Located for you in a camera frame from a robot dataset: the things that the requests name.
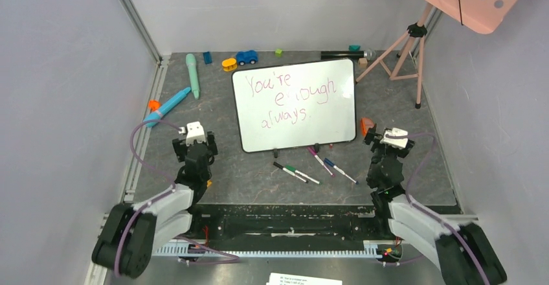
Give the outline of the white marker pen body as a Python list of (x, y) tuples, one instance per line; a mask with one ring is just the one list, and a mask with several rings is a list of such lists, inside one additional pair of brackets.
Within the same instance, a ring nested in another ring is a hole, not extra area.
[(325, 164), (325, 162), (317, 155), (317, 153), (314, 150), (313, 150), (312, 154), (313, 154), (314, 158), (320, 163), (320, 165), (328, 172), (328, 174), (331, 177), (335, 177), (333, 172), (328, 168), (328, 166)]

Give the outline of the white whiteboard with black frame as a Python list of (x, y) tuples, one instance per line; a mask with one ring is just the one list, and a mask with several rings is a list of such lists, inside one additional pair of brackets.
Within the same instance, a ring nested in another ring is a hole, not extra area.
[(244, 152), (352, 141), (355, 65), (321, 60), (236, 71), (231, 76)]

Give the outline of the magenta marker cap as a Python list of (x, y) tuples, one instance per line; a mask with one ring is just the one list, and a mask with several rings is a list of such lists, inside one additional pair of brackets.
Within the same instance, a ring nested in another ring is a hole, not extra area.
[(316, 154), (317, 154), (313, 147), (308, 146), (308, 151), (309, 151), (312, 155), (316, 155)]

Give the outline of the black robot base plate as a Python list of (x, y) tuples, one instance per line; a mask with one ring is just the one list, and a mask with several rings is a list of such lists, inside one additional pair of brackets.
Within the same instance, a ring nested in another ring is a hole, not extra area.
[(401, 240), (383, 228), (373, 205), (206, 204), (191, 210), (185, 236), (224, 251), (380, 250)]

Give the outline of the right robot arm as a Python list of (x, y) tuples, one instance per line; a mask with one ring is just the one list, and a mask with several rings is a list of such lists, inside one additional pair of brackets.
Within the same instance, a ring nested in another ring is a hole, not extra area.
[(402, 238), (429, 259), (446, 284), (503, 284), (507, 273), (482, 228), (471, 220), (450, 220), (422, 205), (402, 182), (403, 163), (414, 134), (398, 128), (376, 132), (363, 126), (372, 159), (366, 182), (373, 189), (374, 231)]

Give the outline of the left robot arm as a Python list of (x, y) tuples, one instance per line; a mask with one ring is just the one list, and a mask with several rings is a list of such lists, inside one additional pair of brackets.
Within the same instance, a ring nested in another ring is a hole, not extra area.
[(184, 139), (174, 139), (172, 145), (183, 163), (173, 184), (142, 202), (115, 205), (93, 249), (93, 263), (135, 279), (170, 239), (202, 233), (203, 220), (189, 210), (211, 182), (210, 166), (218, 154), (214, 132), (199, 137), (188, 130)]

